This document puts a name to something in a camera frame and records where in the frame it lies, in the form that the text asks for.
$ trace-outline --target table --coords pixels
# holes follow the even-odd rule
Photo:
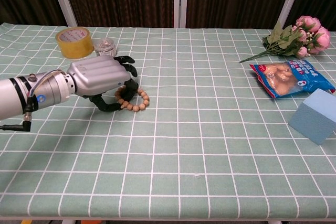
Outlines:
[[[0,78],[67,70],[64,28],[2,24]],[[317,146],[292,129],[309,94],[271,99],[249,67],[291,58],[238,63],[269,30],[88,29],[135,59],[151,104],[105,113],[72,95],[34,112],[30,133],[1,132],[0,218],[336,220],[335,133]],[[331,39],[308,60],[335,84]]]

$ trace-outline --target snack bag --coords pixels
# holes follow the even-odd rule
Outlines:
[[[250,65],[272,98],[316,89],[335,92],[335,87],[306,60]]]

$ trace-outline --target silver robotic hand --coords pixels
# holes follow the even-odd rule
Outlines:
[[[87,98],[101,111],[115,111],[120,104],[106,104],[102,94],[125,85],[121,97],[130,101],[138,84],[131,78],[137,70],[129,56],[98,56],[71,63],[67,72],[52,70],[0,81],[0,120],[24,115],[22,125],[0,125],[0,130],[30,131],[31,114],[58,103],[71,94]]]

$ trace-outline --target tape roll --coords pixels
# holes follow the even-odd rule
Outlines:
[[[69,59],[83,58],[94,50],[90,31],[84,27],[64,29],[57,33],[56,41],[63,56]]]

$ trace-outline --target foam cube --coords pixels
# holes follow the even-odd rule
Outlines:
[[[336,96],[316,89],[300,104],[288,124],[321,145],[336,129]]]

